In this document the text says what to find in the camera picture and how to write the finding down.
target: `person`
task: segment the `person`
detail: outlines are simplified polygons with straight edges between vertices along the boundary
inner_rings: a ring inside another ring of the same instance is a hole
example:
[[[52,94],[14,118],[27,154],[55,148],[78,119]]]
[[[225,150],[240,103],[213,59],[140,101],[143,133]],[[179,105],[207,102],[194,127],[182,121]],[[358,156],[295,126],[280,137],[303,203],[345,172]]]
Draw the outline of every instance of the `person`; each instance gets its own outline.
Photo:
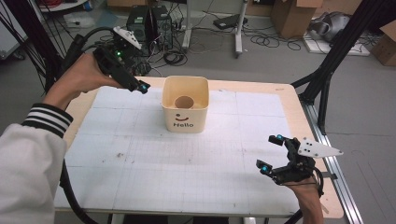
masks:
[[[63,136],[73,121],[65,110],[82,92],[102,86],[121,88],[102,74],[91,54],[83,54],[52,86],[42,103],[32,106],[22,124],[6,128],[0,137],[0,223],[54,222],[53,200],[66,153]],[[298,198],[304,223],[321,223],[315,187],[289,188]]]
[[[303,212],[304,224],[324,223],[318,194],[318,185],[313,177],[309,177],[300,182],[290,182],[285,184],[285,186],[291,189],[297,197],[298,204]]]

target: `black metal pole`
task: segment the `black metal pole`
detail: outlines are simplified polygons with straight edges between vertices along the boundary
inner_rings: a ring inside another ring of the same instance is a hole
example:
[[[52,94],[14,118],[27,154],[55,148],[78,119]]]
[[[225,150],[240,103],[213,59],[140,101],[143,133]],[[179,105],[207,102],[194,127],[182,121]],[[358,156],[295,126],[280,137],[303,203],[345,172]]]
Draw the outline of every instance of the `black metal pole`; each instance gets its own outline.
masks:
[[[300,100],[308,105],[312,105],[315,102],[315,98],[321,92],[318,125],[323,134],[326,134],[324,125],[326,119],[325,110],[327,109],[332,75],[386,1],[363,0],[344,31],[335,40],[332,49],[318,70],[307,77],[291,83],[294,88],[298,88],[309,82],[304,92],[299,95]]]

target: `gray floor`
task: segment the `gray floor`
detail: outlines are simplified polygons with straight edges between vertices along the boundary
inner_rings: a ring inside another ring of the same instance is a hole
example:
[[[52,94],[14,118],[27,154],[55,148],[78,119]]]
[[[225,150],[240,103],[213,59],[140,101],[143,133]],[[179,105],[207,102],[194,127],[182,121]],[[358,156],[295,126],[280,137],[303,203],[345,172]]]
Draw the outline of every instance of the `gray floor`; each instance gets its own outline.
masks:
[[[91,15],[99,25],[123,25],[105,8]],[[213,27],[207,16],[202,26]],[[268,18],[249,18],[250,28],[270,25]],[[244,53],[234,57],[232,36],[194,31],[188,62],[180,67],[165,66],[149,76],[203,76],[209,79],[291,83],[314,72],[325,55],[291,50],[285,43],[267,48],[243,36]],[[364,223],[393,223],[396,220],[396,150],[393,143],[396,126],[396,67],[383,66],[374,56],[347,56],[336,70],[330,90],[326,130],[333,147],[345,151],[339,157],[342,171]],[[0,62],[0,131],[9,123],[21,122],[30,106],[39,102],[42,88],[29,60],[9,58]],[[106,215],[94,214],[100,223]],[[171,223],[186,223],[188,217],[170,217]],[[282,223],[271,219],[270,223]],[[240,223],[233,218],[232,223]],[[73,214],[57,213],[56,223],[79,223]],[[326,223],[347,223],[347,219],[326,219]]]

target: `black and white striped cuff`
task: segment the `black and white striped cuff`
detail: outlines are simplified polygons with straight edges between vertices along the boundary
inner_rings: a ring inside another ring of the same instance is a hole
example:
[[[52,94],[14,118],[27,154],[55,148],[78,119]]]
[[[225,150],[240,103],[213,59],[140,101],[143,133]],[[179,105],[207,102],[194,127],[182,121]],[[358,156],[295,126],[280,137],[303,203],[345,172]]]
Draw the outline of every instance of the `black and white striped cuff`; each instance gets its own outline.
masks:
[[[21,125],[44,129],[64,137],[64,133],[72,121],[73,118],[58,107],[34,104],[26,120]]]

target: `round object in cup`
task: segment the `round object in cup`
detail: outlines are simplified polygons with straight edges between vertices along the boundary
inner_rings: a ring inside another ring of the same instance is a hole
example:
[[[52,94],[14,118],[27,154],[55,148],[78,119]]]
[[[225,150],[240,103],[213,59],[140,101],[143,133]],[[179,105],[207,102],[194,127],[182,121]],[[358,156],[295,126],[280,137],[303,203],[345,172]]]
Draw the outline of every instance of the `round object in cup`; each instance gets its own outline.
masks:
[[[179,96],[175,100],[175,106],[179,109],[191,109],[194,106],[194,100],[190,96]]]

